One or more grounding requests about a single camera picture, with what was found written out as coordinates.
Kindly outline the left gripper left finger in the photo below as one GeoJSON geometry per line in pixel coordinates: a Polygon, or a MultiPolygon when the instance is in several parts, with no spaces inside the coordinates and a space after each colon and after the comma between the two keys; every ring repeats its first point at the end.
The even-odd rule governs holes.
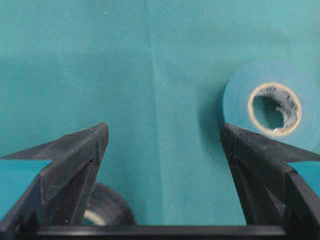
{"type": "Polygon", "coordinates": [[[1,239],[23,239],[43,225],[80,225],[108,142],[102,122],[2,156],[1,239]]]}

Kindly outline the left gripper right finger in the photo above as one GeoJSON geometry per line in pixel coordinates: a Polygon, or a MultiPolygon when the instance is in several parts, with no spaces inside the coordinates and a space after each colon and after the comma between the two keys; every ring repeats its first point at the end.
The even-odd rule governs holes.
{"type": "Polygon", "coordinates": [[[221,144],[256,239],[320,237],[320,156],[225,123],[221,144]]]}

